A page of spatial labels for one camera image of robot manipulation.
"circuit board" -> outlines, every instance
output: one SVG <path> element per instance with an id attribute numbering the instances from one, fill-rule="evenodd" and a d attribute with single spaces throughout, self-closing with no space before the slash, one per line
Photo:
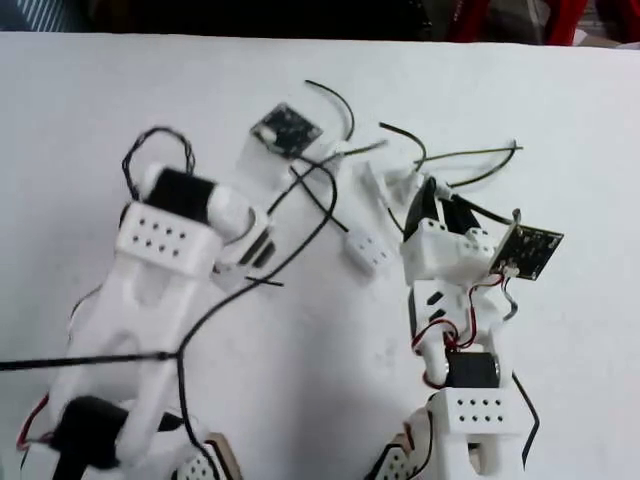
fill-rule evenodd
<path id="1" fill-rule="evenodd" d="M 536 280 L 563 238 L 562 233 L 514 224 L 496 251 L 491 272 L 517 268 L 518 278 Z"/>
<path id="2" fill-rule="evenodd" d="M 322 135 L 322 129 L 286 103 L 281 103 L 260 120 L 251 133 L 271 152 L 296 158 Z"/>

